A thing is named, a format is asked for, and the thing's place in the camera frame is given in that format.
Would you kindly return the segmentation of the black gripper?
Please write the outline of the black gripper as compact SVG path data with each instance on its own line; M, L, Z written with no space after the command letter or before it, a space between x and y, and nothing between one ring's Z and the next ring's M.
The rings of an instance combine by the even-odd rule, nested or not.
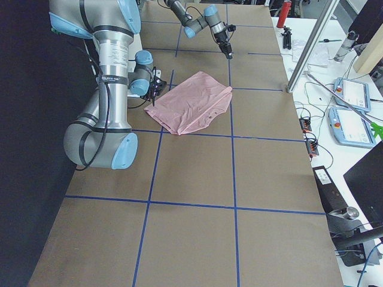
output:
M221 52L225 55L227 59L233 58L232 46L229 42L229 33L227 29L223 29L214 34L215 41L220 45Z
M158 94L158 88L157 87L151 87L148 89L148 92L143 96L143 99L144 100L155 100L157 94Z

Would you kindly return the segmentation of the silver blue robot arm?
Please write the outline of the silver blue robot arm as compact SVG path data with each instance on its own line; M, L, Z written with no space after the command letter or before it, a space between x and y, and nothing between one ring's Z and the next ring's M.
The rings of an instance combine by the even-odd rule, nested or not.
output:
M180 1L164 1L164 3L176 15L184 27L184 33L187 38L194 38L200 31L209 27L214 42L218 45L226 59L231 60L233 58L229 32L234 32L236 26L228 25L222 21L215 4L206 7L203 13L196 10L199 13L199 17L194 18L187 12L187 9L184 8Z
M141 50L129 70L129 46L141 31L136 1L50 1L52 28L95 43L98 87L83 112L66 129L63 147L75 164L126 169L138 137L127 122L128 97L145 96L154 81L153 58Z

